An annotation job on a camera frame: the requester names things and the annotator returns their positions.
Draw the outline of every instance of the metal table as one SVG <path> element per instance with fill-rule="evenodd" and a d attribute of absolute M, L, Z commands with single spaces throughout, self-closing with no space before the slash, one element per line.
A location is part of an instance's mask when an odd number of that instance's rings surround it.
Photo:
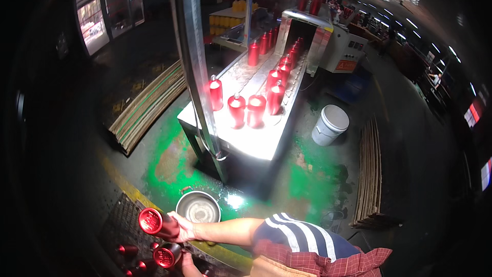
<path fill-rule="evenodd" d="M 224 101 L 224 107 L 213 113 L 218 138 L 223 150 L 271 161 L 274 159 L 280 138 L 299 92 L 299 87 L 306 69 L 306 62 L 304 60 L 306 54 L 304 53 L 300 56 L 296 68 L 290 73 L 285 96 L 282 101 L 283 109 L 279 111 L 281 114 L 265 114 L 263 117 L 265 124 L 261 128 L 253 129 L 245 124 L 240 129 L 233 129 L 229 125 L 232 118 L 227 108 L 227 99 L 234 95 L 235 92 L 239 92 L 246 101 L 251 95 L 257 92 L 265 95 L 267 76 L 270 70 L 278 65 L 281 57 L 280 54 L 274 53 L 274 49 L 271 49 L 267 54 L 260 55 L 256 67 L 250 67 L 248 66 L 247 53 L 247 51 L 242 53 L 218 75 L 218 78 L 222 81 Z M 196 128 L 197 120 L 191 102 L 178 115 L 178 120 L 198 158 L 200 161 L 203 161 L 203 153 L 195 137 L 198 135 Z"/>

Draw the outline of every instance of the green painted floor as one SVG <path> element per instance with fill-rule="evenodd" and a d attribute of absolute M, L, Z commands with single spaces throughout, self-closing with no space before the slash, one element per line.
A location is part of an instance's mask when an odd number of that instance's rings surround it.
<path fill-rule="evenodd" d="M 311 139 L 320 110 L 299 101 L 301 120 L 296 122 L 287 154 L 280 160 L 270 197 L 261 201 L 252 195 L 223 186 L 220 181 L 194 166 L 197 158 L 176 119 L 187 101 L 176 101 L 158 121 L 158 131 L 147 139 L 148 168 L 143 175 L 141 190 L 151 201 L 166 211 L 174 210 L 187 186 L 211 194 L 219 203 L 222 220 L 238 217 L 266 218 L 276 212 L 288 212 L 298 219 L 321 224 L 323 216 L 332 210 L 341 210 L 346 193 L 347 171 L 334 162 L 332 148 L 320 147 Z M 241 254 L 241 248 L 228 246 Z"/>

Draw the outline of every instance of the metal frame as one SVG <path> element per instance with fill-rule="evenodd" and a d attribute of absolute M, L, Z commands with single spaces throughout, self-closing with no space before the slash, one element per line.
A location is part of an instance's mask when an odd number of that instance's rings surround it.
<path fill-rule="evenodd" d="M 171 0 L 176 43 L 185 73 L 195 116 L 202 128 L 203 138 L 213 157 L 222 182 L 227 182 L 220 144 L 213 117 L 208 72 L 203 46 L 200 0 Z"/>

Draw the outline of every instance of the factory floor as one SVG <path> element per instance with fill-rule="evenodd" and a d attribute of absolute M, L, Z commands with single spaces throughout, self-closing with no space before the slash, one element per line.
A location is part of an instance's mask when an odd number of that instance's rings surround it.
<path fill-rule="evenodd" d="M 49 141 L 35 159 L 52 173 L 38 178 L 40 186 L 55 187 L 50 201 L 67 210 L 77 209 L 82 217 L 82 221 L 74 217 L 74 222 L 82 223 L 91 238 L 87 244 L 92 246 L 88 251 L 92 256 L 109 261 L 96 236 L 121 193 L 121 184 L 135 187 L 164 211 L 173 210 L 181 190 L 190 186 L 214 196 L 222 220 L 288 212 L 349 237 L 356 231 L 349 223 L 356 206 L 360 129 L 372 114 L 386 118 L 403 139 L 409 165 L 408 207 L 402 212 L 400 227 L 363 233 L 372 248 L 394 250 L 383 266 L 387 275 L 415 274 L 435 255 L 446 223 L 448 165 L 457 154 L 452 133 L 446 118 L 441 123 L 432 115 L 391 58 L 379 58 L 372 48 L 366 50 L 368 63 L 364 65 L 374 77 L 358 102 L 348 105 L 327 94 L 323 77 L 300 93 L 282 136 L 284 154 L 272 173 L 258 168 L 250 173 L 249 182 L 236 180 L 234 186 L 224 186 L 197 167 L 197 158 L 176 119 L 190 101 L 186 91 L 155 122 L 130 157 L 116 151 L 102 131 L 97 105 L 128 67 L 144 59 L 147 49 L 164 47 L 162 43 L 139 43 L 149 48 L 135 50 L 131 45 L 137 43 L 132 41 L 142 39 L 136 31 L 158 36 L 165 34 L 162 28 L 161 23 L 144 23 L 94 56 L 93 71 L 88 72 L 93 81 L 65 104 L 57 128 L 49 131 Z M 171 45 L 165 48 L 173 47 L 174 37 L 169 40 Z M 213 46 L 206 49 L 209 71 L 219 72 L 236 56 Z M 311 81 L 305 76 L 301 88 Z M 328 104 L 344 109 L 350 126 L 333 144 L 321 147 L 311 139 L 311 130 Z M 255 170 L 255 165 L 248 167 Z M 229 176 L 234 178 L 234 169 L 229 170 Z M 354 237 L 351 243 L 367 251 L 361 237 Z M 230 248 L 248 255 L 243 249 Z"/>

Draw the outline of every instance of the yellow floor line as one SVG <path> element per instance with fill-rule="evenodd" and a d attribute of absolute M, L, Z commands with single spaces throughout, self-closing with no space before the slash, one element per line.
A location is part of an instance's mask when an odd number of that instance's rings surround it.
<path fill-rule="evenodd" d="M 96 150 L 96 155 L 102 165 L 106 170 L 108 176 L 113 180 L 116 185 L 125 193 L 130 200 L 133 202 L 139 200 L 146 207 L 154 207 L 155 209 L 161 210 L 152 201 L 150 201 L 146 196 L 144 196 L 140 190 L 134 187 L 126 178 L 121 175 L 120 171 L 113 165 L 109 158 L 102 152 L 101 149 Z M 229 249 L 226 249 L 220 245 L 210 246 L 205 242 L 193 241 L 190 242 L 193 246 L 202 250 L 203 252 L 209 254 L 215 259 L 236 268 L 239 271 L 249 273 L 251 270 L 252 260 L 243 255 L 237 254 Z"/>

